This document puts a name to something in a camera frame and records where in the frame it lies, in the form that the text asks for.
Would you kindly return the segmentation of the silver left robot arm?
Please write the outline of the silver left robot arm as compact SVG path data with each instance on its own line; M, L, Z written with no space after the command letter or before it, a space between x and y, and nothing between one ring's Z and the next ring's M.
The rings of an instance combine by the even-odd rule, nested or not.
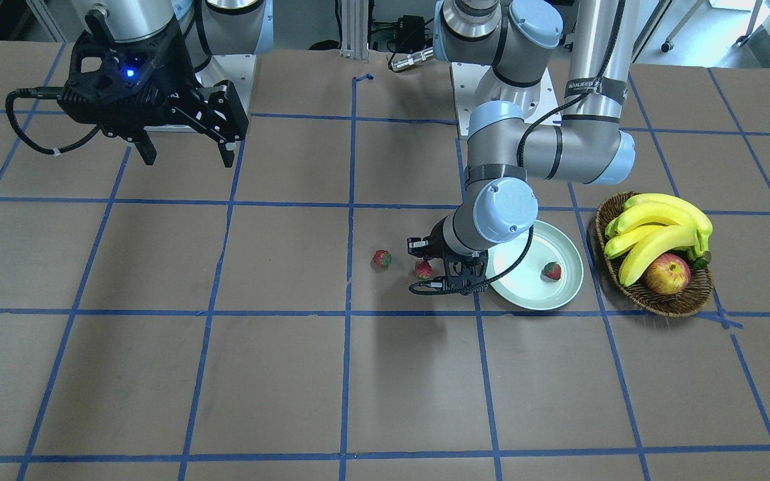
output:
M408 253L440 259L445 274L418 281L416 295L483 292L489 250L534 237L538 201L531 178L580 184L617 184L632 171L632 137L620 129L638 21L638 1L582 1L575 22L569 78L559 124L532 109L517 91L535 94L562 18L544 1L440 1L434 19L434 56L447 63L490 68L489 91L471 113L463 203L424 238L409 238Z

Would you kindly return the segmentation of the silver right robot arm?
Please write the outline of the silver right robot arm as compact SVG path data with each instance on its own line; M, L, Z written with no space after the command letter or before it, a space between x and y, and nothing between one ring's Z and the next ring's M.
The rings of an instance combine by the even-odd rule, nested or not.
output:
M274 46L270 1L74 1L85 29L73 46L58 106L75 122L131 143L156 159L149 127L187 126L217 144L224 166L247 136L232 80L203 85L218 55Z

